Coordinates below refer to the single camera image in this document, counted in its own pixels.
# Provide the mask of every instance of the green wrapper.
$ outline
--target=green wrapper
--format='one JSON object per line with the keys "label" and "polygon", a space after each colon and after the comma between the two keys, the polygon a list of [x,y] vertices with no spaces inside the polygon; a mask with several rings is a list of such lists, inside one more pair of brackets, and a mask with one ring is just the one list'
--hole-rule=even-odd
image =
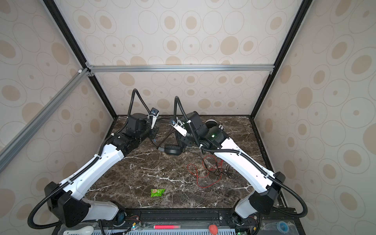
{"label": "green wrapper", "polygon": [[151,197],[161,197],[163,192],[165,191],[166,189],[164,188],[152,188],[152,195]]}

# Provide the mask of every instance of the horizontal aluminum profile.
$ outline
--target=horizontal aluminum profile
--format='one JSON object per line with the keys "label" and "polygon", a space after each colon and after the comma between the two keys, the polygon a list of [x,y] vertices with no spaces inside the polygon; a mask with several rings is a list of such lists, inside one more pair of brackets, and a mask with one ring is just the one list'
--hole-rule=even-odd
{"label": "horizontal aluminum profile", "polygon": [[29,142],[34,134],[44,125],[50,116],[59,108],[66,100],[71,92],[86,77],[89,71],[83,68],[81,73],[77,73],[51,100],[42,110],[22,129],[10,143],[5,146],[0,153],[0,172],[11,162],[11,160],[19,153],[19,151]]}
{"label": "horizontal aluminum profile", "polygon": [[273,64],[232,64],[232,65],[90,65],[94,73],[105,72],[195,72],[195,71],[273,71]]}

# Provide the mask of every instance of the red pen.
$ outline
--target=red pen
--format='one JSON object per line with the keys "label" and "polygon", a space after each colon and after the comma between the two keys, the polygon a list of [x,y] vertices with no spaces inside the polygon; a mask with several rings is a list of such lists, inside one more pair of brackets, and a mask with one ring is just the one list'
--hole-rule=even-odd
{"label": "red pen", "polygon": [[154,225],[154,229],[180,229],[180,225]]}

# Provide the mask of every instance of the patterned wallpaper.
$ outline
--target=patterned wallpaper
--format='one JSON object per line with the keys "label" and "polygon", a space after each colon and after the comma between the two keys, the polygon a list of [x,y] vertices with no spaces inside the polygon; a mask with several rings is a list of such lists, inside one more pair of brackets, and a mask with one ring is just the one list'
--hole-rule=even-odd
{"label": "patterned wallpaper", "polygon": [[301,0],[55,0],[93,65],[273,64]]}
{"label": "patterned wallpaper", "polygon": [[[149,109],[173,114],[179,96],[186,113],[249,115],[269,75],[268,71],[96,73],[118,115],[128,113],[137,88]],[[146,110],[135,98],[132,113]]]}
{"label": "patterned wallpaper", "polygon": [[[0,173],[1,235],[52,233],[53,228],[29,228],[30,211],[49,182],[60,182],[94,156],[112,123],[90,84],[89,79],[81,82]],[[57,218],[44,205],[34,221],[48,224]]]}
{"label": "patterned wallpaper", "polygon": [[0,25],[1,151],[81,66],[39,1],[0,1]]}
{"label": "patterned wallpaper", "polygon": [[316,1],[256,117],[274,169],[307,202],[308,235],[376,231],[375,23],[376,1]]}

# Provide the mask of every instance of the red cable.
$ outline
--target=red cable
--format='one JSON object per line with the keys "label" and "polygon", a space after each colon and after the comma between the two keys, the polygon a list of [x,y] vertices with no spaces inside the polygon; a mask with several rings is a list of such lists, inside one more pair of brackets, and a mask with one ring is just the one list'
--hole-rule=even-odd
{"label": "red cable", "polygon": [[[207,158],[207,157],[213,157],[214,160],[215,160],[216,166],[218,166],[218,167],[217,167],[217,168],[212,167],[212,168],[210,168],[210,169],[207,169],[207,168],[205,167],[205,165],[204,165],[204,160],[205,160],[205,158]],[[192,175],[196,176],[196,178],[197,178],[196,183],[197,183],[197,186],[198,186],[198,187],[200,187],[200,188],[209,188],[210,186],[212,186],[213,184],[217,183],[218,181],[220,181],[220,180],[222,179],[222,171],[219,171],[219,172],[221,173],[221,177],[219,178],[219,180],[215,181],[214,183],[212,183],[211,185],[206,186],[206,187],[202,187],[202,186],[199,185],[199,178],[206,178],[206,177],[210,174],[211,171],[216,171],[216,170],[218,170],[218,168],[222,168],[222,163],[223,163],[223,160],[221,160],[221,161],[219,162],[219,164],[218,164],[217,159],[215,158],[215,156],[213,156],[213,155],[207,155],[206,157],[204,157],[204,158],[202,159],[202,166],[203,166],[206,170],[208,170],[208,174],[207,174],[207,175],[205,175],[205,176],[199,176],[199,171],[197,170],[196,165],[194,165],[193,163],[189,163],[189,164],[187,165],[187,170],[188,170]],[[191,171],[189,170],[189,166],[191,166],[191,165],[195,168],[195,170],[196,170],[196,174],[194,174],[193,172],[191,172]]]}

